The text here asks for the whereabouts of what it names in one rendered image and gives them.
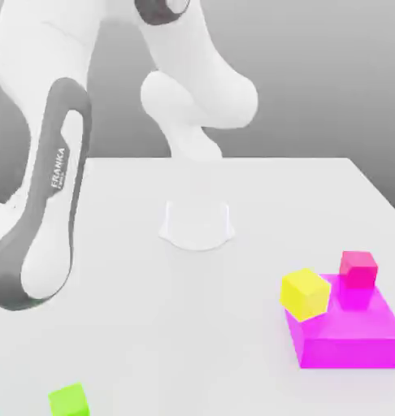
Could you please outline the small yellow cube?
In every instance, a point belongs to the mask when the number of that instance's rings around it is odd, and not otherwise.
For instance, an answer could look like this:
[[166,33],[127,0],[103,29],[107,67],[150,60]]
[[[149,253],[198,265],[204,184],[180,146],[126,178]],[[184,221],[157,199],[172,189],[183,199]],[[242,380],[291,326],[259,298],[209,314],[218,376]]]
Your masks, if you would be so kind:
[[293,271],[281,280],[280,304],[304,322],[328,311],[331,284],[309,268]]

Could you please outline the small pink cube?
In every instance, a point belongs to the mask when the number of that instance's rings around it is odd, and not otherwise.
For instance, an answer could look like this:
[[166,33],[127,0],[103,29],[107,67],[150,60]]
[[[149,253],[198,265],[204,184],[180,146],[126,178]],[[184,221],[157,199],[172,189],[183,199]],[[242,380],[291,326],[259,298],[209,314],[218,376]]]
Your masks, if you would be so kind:
[[339,275],[347,288],[372,289],[378,265],[368,251],[343,251]]

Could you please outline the small green cube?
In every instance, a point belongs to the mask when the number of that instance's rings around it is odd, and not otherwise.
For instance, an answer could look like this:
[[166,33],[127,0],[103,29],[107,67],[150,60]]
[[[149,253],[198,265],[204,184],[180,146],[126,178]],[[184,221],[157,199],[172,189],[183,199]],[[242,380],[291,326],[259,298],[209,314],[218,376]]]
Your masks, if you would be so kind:
[[90,416],[81,383],[74,383],[48,395],[52,416]]

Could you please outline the large magenta box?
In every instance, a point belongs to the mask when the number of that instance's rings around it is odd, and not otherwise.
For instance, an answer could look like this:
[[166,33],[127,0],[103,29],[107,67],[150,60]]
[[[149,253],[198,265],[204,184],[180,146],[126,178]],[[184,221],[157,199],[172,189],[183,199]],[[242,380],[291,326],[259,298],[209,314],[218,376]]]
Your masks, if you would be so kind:
[[285,313],[298,364],[305,369],[395,369],[395,315],[378,288],[365,310],[339,302],[339,275],[321,275],[332,290],[328,312],[304,322]]

